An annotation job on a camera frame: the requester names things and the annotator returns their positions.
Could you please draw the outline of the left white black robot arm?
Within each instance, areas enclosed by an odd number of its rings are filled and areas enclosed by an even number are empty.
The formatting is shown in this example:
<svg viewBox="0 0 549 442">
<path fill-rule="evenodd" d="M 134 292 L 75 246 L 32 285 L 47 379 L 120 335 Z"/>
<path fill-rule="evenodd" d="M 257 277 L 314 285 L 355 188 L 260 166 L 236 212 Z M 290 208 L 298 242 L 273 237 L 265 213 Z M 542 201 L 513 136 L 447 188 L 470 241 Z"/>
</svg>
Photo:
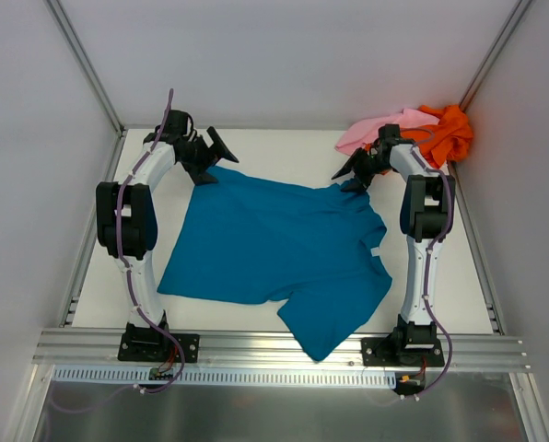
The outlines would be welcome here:
<svg viewBox="0 0 549 442">
<path fill-rule="evenodd" d="M 215 127 L 200 134 L 189 113 L 166 110 L 127 172 L 96 188 L 98 242 L 122 274 L 131 309 L 118 353 L 123 362 L 186 360 L 182 342 L 169 330 L 153 271 L 158 241 L 153 192 L 175 165 L 181 165 L 196 186 L 214 184 L 217 179 L 208 170 L 221 160 L 237 158 Z"/>
</svg>

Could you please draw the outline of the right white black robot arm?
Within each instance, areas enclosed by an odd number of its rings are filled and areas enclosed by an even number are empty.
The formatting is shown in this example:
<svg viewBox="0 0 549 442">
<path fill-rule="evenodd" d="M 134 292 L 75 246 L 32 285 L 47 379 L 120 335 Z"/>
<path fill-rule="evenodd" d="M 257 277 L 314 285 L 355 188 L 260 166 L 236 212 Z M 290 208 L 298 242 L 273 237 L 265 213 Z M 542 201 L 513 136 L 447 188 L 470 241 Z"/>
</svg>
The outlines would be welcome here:
<svg viewBox="0 0 549 442">
<path fill-rule="evenodd" d="M 446 329 L 434 312 L 438 258 L 454 218 L 456 180 L 432 167 L 418 143 L 397 124 L 379 128 L 372 147 L 359 147 L 335 173 L 350 174 L 342 192 L 363 193 L 373 178 L 394 170 L 405 182 L 400 230 L 408 250 L 404 302 L 397 324 L 384 338 L 361 340 L 365 366 L 444 367 L 448 361 L 438 338 Z"/>
</svg>

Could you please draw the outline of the teal blue t shirt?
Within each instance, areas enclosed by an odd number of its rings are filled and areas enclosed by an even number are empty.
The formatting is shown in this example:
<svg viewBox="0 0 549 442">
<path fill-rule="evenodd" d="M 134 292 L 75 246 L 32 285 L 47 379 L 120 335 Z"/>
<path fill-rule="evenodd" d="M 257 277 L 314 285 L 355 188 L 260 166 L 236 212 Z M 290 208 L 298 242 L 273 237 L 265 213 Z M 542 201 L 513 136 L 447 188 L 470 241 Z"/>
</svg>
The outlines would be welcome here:
<svg viewBox="0 0 549 442">
<path fill-rule="evenodd" d="M 373 254 L 386 227 L 365 193 L 214 168 L 194 188 L 158 285 L 163 295 L 261 305 L 313 360 L 373 315 L 392 279 Z"/>
</svg>

